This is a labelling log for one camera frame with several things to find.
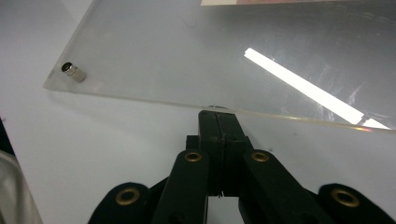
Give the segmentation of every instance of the metal cylinder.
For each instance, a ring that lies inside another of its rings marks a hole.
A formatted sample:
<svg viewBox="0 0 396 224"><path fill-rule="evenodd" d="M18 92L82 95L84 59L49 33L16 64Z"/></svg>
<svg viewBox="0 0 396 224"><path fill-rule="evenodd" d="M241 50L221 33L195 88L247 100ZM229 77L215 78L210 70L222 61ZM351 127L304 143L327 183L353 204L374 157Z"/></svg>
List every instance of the metal cylinder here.
<svg viewBox="0 0 396 224"><path fill-rule="evenodd" d="M62 72L66 73L76 82L82 82L86 77L85 73L79 70L72 63L64 63L64 65L62 65Z"/></svg>

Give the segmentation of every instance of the transparent plastic panel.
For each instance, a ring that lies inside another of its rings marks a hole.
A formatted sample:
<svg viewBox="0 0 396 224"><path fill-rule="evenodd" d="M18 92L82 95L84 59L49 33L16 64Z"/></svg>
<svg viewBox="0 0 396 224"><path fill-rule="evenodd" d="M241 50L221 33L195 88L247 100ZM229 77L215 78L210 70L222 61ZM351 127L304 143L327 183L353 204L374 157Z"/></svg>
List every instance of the transparent plastic panel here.
<svg viewBox="0 0 396 224"><path fill-rule="evenodd" d="M96 0L45 88L394 129L395 11Z"/></svg>

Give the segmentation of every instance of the brass ring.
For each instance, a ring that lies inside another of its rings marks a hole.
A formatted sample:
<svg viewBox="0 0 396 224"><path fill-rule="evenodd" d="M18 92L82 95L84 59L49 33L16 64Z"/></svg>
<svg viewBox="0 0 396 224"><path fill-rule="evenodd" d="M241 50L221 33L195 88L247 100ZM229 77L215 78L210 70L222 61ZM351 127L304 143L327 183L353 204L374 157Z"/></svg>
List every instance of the brass ring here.
<svg viewBox="0 0 396 224"><path fill-rule="evenodd" d="M265 153L255 152L251 154L251 159L253 159L254 161L268 161L270 158Z"/></svg>
<svg viewBox="0 0 396 224"><path fill-rule="evenodd" d="M357 207L361 204L355 195L343 189L333 189L331 195L338 203L348 207Z"/></svg>
<svg viewBox="0 0 396 224"><path fill-rule="evenodd" d="M134 196L132 196L132 198L129 199L124 199L122 198L122 195L124 193L133 193ZM116 203L121 205L121 206L125 206L125 205L129 205L132 203L135 203L140 197L140 192L138 189L135 188L128 188L128 189L123 189L122 191L120 191L117 196L116 196Z"/></svg>
<svg viewBox="0 0 396 224"><path fill-rule="evenodd" d="M201 153L189 152L184 156L186 161L200 161L202 159Z"/></svg>

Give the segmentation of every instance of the clear acrylic sheet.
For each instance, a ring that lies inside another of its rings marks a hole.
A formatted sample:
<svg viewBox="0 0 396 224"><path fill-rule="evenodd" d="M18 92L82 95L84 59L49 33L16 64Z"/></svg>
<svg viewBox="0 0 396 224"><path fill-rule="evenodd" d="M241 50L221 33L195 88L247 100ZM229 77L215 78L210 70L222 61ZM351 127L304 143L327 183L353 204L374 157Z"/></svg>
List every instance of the clear acrylic sheet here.
<svg viewBox="0 0 396 224"><path fill-rule="evenodd" d="M45 88L396 128L394 2L200 5L94 0Z"/></svg>

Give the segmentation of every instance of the white table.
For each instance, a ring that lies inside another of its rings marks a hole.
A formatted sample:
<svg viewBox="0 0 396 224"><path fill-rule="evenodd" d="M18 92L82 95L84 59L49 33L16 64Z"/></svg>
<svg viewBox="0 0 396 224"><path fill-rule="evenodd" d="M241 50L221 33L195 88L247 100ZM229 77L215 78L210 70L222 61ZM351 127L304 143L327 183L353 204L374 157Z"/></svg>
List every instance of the white table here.
<svg viewBox="0 0 396 224"><path fill-rule="evenodd" d="M0 3L0 116L44 223L86 223L110 189L168 176L197 108L47 91L42 85L91 1ZM308 189L339 182L396 218L396 138L238 115ZM211 199L209 223L241 223L236 199Z"/></svg>

